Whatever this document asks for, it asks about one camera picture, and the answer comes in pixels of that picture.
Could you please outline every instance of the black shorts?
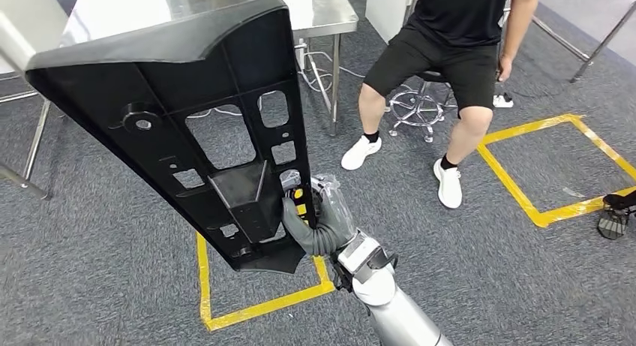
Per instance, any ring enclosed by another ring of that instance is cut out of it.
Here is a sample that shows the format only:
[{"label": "black shorts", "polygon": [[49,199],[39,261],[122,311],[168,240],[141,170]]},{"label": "black shorts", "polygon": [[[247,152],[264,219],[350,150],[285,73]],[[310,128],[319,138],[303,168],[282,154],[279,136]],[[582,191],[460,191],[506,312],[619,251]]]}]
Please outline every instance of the black shorts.
[{"label": "black shorts", "polygon": [[388,43],[364,83],[383,97],[423,71],[439,71],[451,85],[458,111],[468,106],[493,108],[497,81],[497,45],[446,46],[413,26],[405,26]]}]

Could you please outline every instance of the person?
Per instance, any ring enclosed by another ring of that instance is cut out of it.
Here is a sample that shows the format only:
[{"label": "person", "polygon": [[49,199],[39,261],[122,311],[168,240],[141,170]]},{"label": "person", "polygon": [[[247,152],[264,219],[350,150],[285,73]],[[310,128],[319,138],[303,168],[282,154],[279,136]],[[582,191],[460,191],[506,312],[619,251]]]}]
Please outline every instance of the person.
[{"label": "person", "polygon": [[493,118],[497,77],[509,78],[512,61],[539,0],[511,0],[502,52],[500,20],[506,0],[418,0],[413,15],[367,73],[358,99],[363,136],[346,152],[342,167],[356,170],[382,147],[378,132],[385,97],[409,77],[434,68],[448,80],[459,122],[446,154],[435,161],[442,204],[462,202],[458,165],[477,148]]}]

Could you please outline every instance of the man's arm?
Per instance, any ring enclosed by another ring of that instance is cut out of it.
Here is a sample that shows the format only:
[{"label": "man's arm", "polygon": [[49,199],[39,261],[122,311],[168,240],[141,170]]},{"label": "man's arm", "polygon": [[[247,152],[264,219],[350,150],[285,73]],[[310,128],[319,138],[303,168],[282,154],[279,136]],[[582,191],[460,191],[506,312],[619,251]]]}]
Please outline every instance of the man's arm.
[{"label": "man's arm", "polygon": [[506,23],[502,57],[515,59],[538,4],[539,0],[512,0]]}]

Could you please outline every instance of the white shoe sole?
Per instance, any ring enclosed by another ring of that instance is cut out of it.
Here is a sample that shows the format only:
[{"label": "white shoe sole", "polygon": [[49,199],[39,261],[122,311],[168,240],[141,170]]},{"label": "white shoe sole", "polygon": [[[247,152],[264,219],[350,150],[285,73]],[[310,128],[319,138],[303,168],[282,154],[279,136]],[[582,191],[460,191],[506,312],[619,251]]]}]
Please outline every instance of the white shoe sole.
[{"label": "white shoe sole", "polygon": [[444,196],[442,195],[442,175],[440,174],[440,168],[442,168],[441,166],[441,161],[435,161],[435,164],[433,165],[433,173],[435,174],[435,177],[437,178],[437,181],[439,181],[439,186],[437,189],[437,198],[439,198],[439,201],[442,203],[442,205],[444,205],[446,208],[448,209],[457,209],[459,208],[459,206],[461,206],[461,202],[459,202],[458,205],[456,206],[449,206],[448,203],[444,200]]},{"label": "white shoe sole", "polygon": [[367,157],[369,157],[372,154],[378,152],[381,148],[382,148],[382,144],[380,144],[378,148],[372,149],[369,152],[367,152],[367,154],[364,155],[364,157],[362,158],[362,161],[360,162],[360,164],[358,166],[356,166],[356,167],[345,167],[344,164],[342,164],[342,163],[340,163],[340,165],[342,166],[342,168],[344,168],[347,171],[355,171],[358,168],[362,167],[363,164],[365,164],[365,160],[367,159]]}]

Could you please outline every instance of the black sock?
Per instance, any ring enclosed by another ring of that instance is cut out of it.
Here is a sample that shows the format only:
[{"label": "black sock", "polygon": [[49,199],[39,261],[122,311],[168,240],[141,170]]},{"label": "black sock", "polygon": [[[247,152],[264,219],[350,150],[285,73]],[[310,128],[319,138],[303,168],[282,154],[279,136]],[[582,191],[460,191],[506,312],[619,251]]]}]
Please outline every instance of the black sock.
[{"label": "black sock", "polygon": [[376,132],[375,134],[364,134],[364,136],[369,140],[370,143],[377,142],[378,137],[380,137],[380,132]]},{"label": "black sock", "polygon": [[446,155],[444,155],[444,157],[442,158],[442,169],[447,170],[453,167],[457,167],[457,165],[450,163],[449,160],[446,158]]}]

